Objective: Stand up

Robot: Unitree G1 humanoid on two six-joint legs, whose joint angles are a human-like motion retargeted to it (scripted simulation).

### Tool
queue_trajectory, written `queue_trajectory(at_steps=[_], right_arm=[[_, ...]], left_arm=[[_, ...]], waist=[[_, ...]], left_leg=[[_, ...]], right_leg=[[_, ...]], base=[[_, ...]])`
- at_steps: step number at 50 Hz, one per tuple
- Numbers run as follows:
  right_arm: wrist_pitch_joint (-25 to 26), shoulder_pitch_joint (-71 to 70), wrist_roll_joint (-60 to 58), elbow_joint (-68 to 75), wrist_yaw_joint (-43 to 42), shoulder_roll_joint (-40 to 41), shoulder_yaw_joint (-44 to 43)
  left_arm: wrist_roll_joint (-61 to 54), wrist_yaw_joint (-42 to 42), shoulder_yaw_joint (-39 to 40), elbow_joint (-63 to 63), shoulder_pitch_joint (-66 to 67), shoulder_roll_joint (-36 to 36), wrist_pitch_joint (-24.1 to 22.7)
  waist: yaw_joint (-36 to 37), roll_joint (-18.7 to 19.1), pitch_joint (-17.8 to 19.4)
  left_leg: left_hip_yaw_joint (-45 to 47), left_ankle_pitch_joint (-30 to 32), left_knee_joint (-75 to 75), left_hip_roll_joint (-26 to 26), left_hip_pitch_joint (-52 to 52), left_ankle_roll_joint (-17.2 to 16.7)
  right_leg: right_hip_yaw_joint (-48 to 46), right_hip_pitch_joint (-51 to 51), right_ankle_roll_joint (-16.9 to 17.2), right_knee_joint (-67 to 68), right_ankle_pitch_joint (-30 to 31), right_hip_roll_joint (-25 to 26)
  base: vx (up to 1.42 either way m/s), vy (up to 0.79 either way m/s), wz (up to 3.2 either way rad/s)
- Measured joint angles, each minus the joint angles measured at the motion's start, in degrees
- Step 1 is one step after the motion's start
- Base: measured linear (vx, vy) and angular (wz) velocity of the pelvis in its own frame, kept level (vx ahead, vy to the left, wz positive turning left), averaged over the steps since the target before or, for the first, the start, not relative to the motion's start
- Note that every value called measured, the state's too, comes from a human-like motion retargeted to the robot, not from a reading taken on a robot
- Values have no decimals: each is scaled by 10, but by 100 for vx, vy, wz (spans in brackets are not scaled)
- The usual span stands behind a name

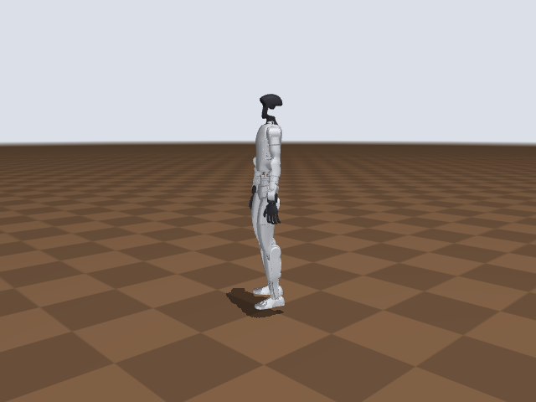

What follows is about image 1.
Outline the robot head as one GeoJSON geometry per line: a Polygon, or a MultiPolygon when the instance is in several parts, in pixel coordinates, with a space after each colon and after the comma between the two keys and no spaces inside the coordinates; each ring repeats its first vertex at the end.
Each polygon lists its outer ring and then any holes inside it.
{"type": "MultiPolygon", "coordinates": [[[[281,98],[278,95],[268,94],[268,95],[263,95],[260,98],[260,102],[263,105],[263,110],[262,110],[262,116],[261,117],[263,119],[266,119],[266,124],[270,124],[270,123],[267,123],[268,121],[273,121],[274,124],[278,125],[277,122],[276,122],[275,117],[267,115],[267,111],[268,111],[268,108],[273,110],[273,109],[275,109],[276,106],[282,106],[281,98]]],[[[272,124],[273,124],[273,122],[272,122],[272,124]]]]}

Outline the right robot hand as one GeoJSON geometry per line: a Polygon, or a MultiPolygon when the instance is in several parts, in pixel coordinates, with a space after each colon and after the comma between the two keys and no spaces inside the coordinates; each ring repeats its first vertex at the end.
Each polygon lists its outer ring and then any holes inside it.
{"type": "Polygon", "coordinates": [[[250,203],[249,203],[250,209],[252,207],[252,201],[253,201],[254,193],[256,193],[256,186],[255,185],[253,185],[253,187],[252,187],[252,193],[253,193],[253,195],[251,196],[250,203]]]}

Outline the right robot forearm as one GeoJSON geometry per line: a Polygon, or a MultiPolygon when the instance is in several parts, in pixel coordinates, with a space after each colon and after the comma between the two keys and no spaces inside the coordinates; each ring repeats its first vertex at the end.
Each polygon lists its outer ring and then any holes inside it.
{"type": "Polygon", "coordinates": [[[256,192],[258,192],[258,185],[260,184],[260,175],[263,175],[263,172],[257,171],[256,166],[254,167],[254,171],[255,173],[254,173],[253,185],[256,186],[256,192]]]}

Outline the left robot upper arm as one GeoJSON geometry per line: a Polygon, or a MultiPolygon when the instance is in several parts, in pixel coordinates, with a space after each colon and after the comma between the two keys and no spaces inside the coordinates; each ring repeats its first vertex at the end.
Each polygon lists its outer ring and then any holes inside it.
{"type": "Polygon", "coordinates": [[[271,159],[267,161],[266,167],[271,171],[271,161],[277,159],[281,165],[281,129],[275,126],[267,127],[266,137],[269,141],[271,159]]]}

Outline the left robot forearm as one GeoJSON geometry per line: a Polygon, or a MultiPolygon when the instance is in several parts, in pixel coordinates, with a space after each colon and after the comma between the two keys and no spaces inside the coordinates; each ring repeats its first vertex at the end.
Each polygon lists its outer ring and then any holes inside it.
{"type": "MultiPolygon", "coordinates": [[[[279,177],[281,175],[281,166],[277,159],[271,161],[271,172],[269,173],[269,185],[267,198],[275,201],[275,194],[279,191],[279,177]]],[[[277,194],[278,197],[278,194],[277,194]]]]}

